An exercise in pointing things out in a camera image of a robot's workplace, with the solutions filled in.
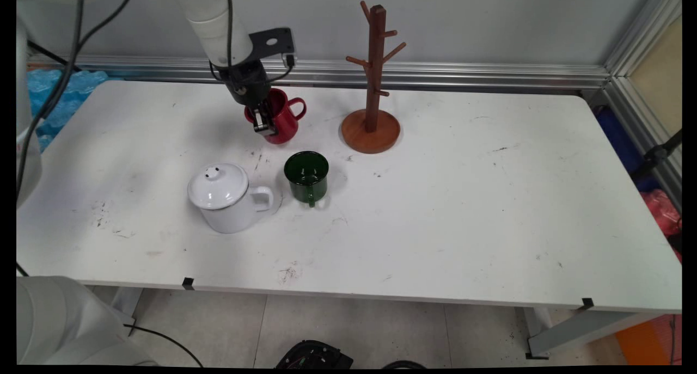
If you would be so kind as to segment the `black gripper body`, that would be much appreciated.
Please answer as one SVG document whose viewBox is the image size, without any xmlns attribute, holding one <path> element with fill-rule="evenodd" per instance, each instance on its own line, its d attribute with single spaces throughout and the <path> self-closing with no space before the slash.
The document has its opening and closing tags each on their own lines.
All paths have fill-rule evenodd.
<svg viewBox="0 0 697 374">
<path fill-rule="evenodd" d="M 260 60 L 249 60 L 225 70 L 225 86 L 234 101 L 256 109 L 266 101 L 271 86 Z"/>
</svg>

